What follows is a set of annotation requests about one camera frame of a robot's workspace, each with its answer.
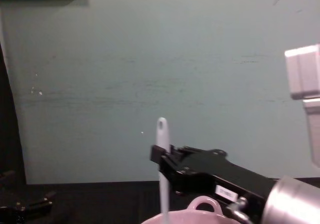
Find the white spatula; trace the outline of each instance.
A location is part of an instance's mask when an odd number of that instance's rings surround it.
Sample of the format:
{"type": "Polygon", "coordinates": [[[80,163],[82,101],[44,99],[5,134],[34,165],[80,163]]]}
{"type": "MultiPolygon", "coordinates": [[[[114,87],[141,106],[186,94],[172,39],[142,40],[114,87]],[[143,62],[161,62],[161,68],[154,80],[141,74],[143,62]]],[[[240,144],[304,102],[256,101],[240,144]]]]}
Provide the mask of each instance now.
{"type": "MultiPolygon", "coordinates": [[[[169,128],[166,119],[160,118],[156,126],[156,144],[167,152],[170,152],[169,128]]],[[[169,220],[169,182],[162,173],[159,172],[160,180],[160,205],[163,214],[163,224],[170,224],[169,220]]]]}

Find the label sticker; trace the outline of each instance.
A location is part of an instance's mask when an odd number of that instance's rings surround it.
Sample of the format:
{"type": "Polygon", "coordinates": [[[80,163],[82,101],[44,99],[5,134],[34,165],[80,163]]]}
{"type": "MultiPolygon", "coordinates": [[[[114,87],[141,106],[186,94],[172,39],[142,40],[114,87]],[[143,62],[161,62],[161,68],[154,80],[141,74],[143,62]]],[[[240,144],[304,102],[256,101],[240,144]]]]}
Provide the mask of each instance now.
{"type": "Polygon", "coordinates": [[[224,197],[225,199],[228,199],[233,202],[236,202],[236,200],[238,200],[238,194],[231,190],[228,190],[227,188],[217,185],[215,189],[215,193],[224,197]]]}

